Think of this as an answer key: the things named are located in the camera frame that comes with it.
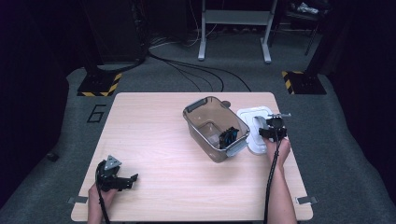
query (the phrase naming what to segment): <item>chair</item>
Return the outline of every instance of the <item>chair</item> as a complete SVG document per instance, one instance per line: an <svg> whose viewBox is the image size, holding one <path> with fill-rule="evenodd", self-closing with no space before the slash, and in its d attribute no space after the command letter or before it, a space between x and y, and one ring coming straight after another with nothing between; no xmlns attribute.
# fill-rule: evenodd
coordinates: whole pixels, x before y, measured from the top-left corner
<svg viewBox="0 0 396 224"><path fill-rule="evenodd" d="M323 19L323 16L321 16L319 14L308 13L308 12L299 12L296 9L294 9L291 1L288 1L287 4L283 5L283 8L280 9L280 13L282 13L282 15L276 21L276 25L275 25L271 40L269 42L269 46L271 47L274 42L274 38L275 38L275 35L277 32L277 29L279 28L280 21L282 19L286 19L290 22L298 22L305 28L306 27L311 28L311 33L309 35L311 38L309 40L308 47L305 51L305 55L308 55L308 52L312 45L312 42L314 41L315 35L318 31L320 22Z"/></svg>

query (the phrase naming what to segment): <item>wire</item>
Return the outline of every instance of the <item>wire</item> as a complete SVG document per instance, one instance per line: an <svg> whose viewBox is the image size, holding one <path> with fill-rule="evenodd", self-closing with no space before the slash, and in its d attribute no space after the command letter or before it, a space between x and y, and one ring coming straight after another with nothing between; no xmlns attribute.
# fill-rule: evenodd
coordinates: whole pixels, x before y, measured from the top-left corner
<svg viewBox="0 0 396 224"><path fill-rule="evenodd" d="M158 47L160 47L160 46L163 46L163 45L168 45L168 44L178 44L178 43L180 43L180 41L166 42L166 43L162 43L162 44L159 44L159 45L156 45L156 46L150 47L150 49L155 49L155 48L158 48Z"/></svg>
<svg viewBox="0 0 396 224"><path fill-rule="evenodd" d="M157 38L157 39L153 38L153 39L150 41L150 45L157 45L157 44L163 43L163 41L164 41L165 39L167 39L168 37L156 37L156 38Z"/></svg>
<svg viewBox="0 0 396 224"><path fill-rule="evenodd" d="M169 64L169 65L171 65L172 67L174 67L183 77L185 77L186 79L188 79L188 80L198 89L198 91L201 91L201 89L199 89L199 87L197 86L197 84L196 84L195 82L193 82L191 79L189 79L186 75L183 74L183 72L182 72L183 70L181 70L181 69L175 67L175 66L172 65L171 63L167 63L167 64Z"/></svg>
<svg viewBox="0 0 396 224"><path fill-rule="evenodd" d="M191 46L194 45L196 42L198 42L198 40L200 39L200 38L199 38L198 22L197 22L197 19L195 18L194 11L192 10L191 0L190 0L190 10L191 10L192 16L194 17L195 25L196 25L196 28L197 28L197 37L196 37L195 41L194 41L192 44L190 44L190 45L185 45L185 47L191 47Z"/></svg>
<svg viewBox="0 0 396 224"><path fill-rule="evenodd" d="M275 136L276 136L276 151L275 151L274 160L271 165L270 174L268 176L268 181L267 181L267 191L265 193L265 212L264 212L263 224L267 224L267 222L268 222L268 203L270 201L271 184L272 184L272 179L274 177L277 156L279 156L279 147L280 147L280 144L282 143L282 140L279 141L279 139L277 138L277 133L275 134Z"/></svg>
<svg viewBox="0 0 396 224"><path fill-rule="evenodd" d="M112 70L104 70L104 69L100 69L102 71L104 71L105 73L122 73L122 72L126 72L128 70L131 70L133 68L136 68L137 66L139 66L140 64L143 63L143 61L145 61L144 59L141 60L137 60L134 64L122 67L122 68L118 68L118 69L112 69Z"/></svg>
<svg viewBox="0 0 396 224"><path fill-rule="evenodd" d="M96 184L96 189L98 190L99 204L100 204L100 206L102 208L103 217L105 218L106 224L109 224L110 220L108 219L106 206L105 206L105 201L103 200L102 193L101 193L102 186L99 186L99 184L98 184L99 169L103 166L103 163L104 163L103 161L100 162L98 167L96 168L95 184Z"/></svg>
<svg viewBox="0 0 396 224"><path fill-rule="evenodd" d="M224 9L224 0L221 3L221 9ZM216 23L215 26L213 26L212 30L209 31L209 33L207 33L207 35L205 35L205 37L208 37L218 26L218 24Z"/></svg>
<svg viewBox="0 0 396 224"><path fill-rule="evenodd" d="M234 74L234 73L232 73L232 72L229 72L229 71L227 71L227 70L220 69L220 68L214 68L214 67L208 67L208 66L202 66L202 65L196 65L196 64L191 64L191 63L182 63L182 62L173 61L173 60L167 60L167 61L168 61L168 62L172 62L172 63L178 63L178 64L180 64L180 65L196 66L196 67L200 67L200 68L213 69L213 70L217 70L217 71L221 71L221 72L228 73L228 74L230 74L230 75L232 75L232 76L238 78L238 79L246 86L246 88L248 89L248 91L251 91L251 89L250 89L250 87L248 86L248 84L247 84L241 77L239 77L238 75L236 75L236 74Z"/></svg>
<svg viewBox="0 0 396 224"><path fill-rule="evenodd" d="M221 90L220 90L220 91L223 91L223 90L224 90L224 82L223 82L223 80L221 79L221 77L219 77L218 75L216 75L216 74L214 74L214 73L212 73L212 72L210 72L210 71L207 71L207 70L201 68L201 67L198 66L198 65L194 65L194 64L190 64L190 63L182 63L182 62L178 62L178 61L173 61L173 60L168 60L168 59L160 58L160 57L158 57L158 56L156 56L156 55L154 55L154 54L152 54L152 53L150 53L150 52L148 53L148 56L151 57L151 58L153 58L153 59L166 62L166 63L168 63L168 64L171 63L172 65L175 64L175 65L184 66L184 67L188 67L188 68L192 68L192 69L197 69L197 70L206 72L206 73L208 73L208 74L210 74L210 75L216 77L216 78L221 82Z"/></svg>

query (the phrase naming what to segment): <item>transparent plastic container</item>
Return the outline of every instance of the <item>transparent plastic container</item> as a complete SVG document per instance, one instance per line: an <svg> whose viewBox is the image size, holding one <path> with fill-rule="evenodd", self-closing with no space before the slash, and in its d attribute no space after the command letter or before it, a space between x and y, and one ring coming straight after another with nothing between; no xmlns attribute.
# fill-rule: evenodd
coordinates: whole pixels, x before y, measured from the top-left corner
<svg viewBox="0 0 396 224"><path fill-rule="evenodd" d="M207 96L183 110L192 138L214 162L222 162L245 148L249 127L218 98ZM219 148L219 136L234 127L238 129L236 140L225 148Z"/></svg>

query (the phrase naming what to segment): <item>chair leg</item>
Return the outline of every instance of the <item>chair leg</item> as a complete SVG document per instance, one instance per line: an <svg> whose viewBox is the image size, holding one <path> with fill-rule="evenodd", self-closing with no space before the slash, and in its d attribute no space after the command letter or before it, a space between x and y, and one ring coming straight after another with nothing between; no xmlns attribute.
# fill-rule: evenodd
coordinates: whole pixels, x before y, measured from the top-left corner
<svg viewBox="0 0 396 224"><path fill-rule="evenodd" d="M312 37L309 40L309 45L308 45L308 48L306 49L305 56L308 55L309 49L311 49L311 45L312 45L312 42L314 42L314 38L315 38L315 35L317 34L318 27L319 27L319 23L315 27L314 33L312 34Z"/></svg>

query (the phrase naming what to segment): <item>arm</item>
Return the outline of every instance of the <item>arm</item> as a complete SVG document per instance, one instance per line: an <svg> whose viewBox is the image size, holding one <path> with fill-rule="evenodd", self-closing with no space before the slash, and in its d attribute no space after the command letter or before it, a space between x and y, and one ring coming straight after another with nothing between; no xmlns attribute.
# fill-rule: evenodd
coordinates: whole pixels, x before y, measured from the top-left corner
<svg viewBox="0 0 396 224"><path fill-rule="evenodd" d="M114 196L117 190L111 189L108 192L101 191L103 200L105 201L106 210L110 207L113 202ZM96 184L88 190L88 224L101 224L103 219L102 208L99 204L99 194L96 188Z"/></svg>
<svg viewBox="0 0 396 224"><path fill-rule="evenodd" d="M276 151L276 143L263 138L267 145L267 156L272 163ZM268 223L297 223L288 184L285 179L283 164L290 153L290 142L282 139L279 147L276 168L271 184L270 199L268 204Z"/></svg>

